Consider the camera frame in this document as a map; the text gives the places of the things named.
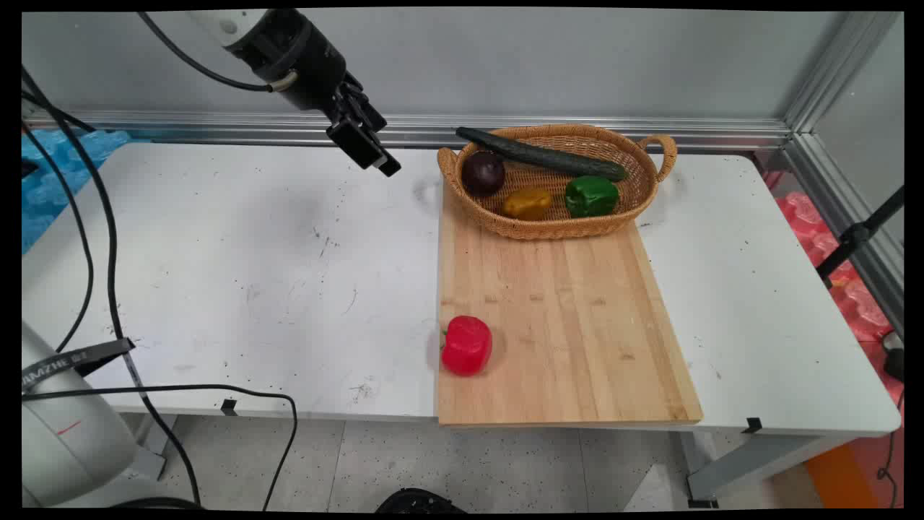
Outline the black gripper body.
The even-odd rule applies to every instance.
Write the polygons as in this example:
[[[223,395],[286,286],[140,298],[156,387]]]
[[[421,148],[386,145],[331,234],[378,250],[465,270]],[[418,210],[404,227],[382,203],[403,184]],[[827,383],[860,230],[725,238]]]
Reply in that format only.
[[[296,9],[269,9],[227,50],[264,82],[282,80],[293,70],[294,83],[281,96],[300,110],[336,111],[336,91],[344,81],[344,57]]]

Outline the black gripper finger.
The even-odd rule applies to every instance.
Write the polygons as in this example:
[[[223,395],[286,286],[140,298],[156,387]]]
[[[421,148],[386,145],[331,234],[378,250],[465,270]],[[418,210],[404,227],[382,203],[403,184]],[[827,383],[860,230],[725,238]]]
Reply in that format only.
[[[377,132],[385,126],[385,119],[375,108],[330,110],[330,126],[326,135],[362,169],[381,168],[385,164],[385,150],[378,141]]]
[[[400,171],[400,162],[378,138],[386,119],[373,108],[363,86],[349,72],[339,85],[339,147],[362,169],[379,169],[386,177]]]

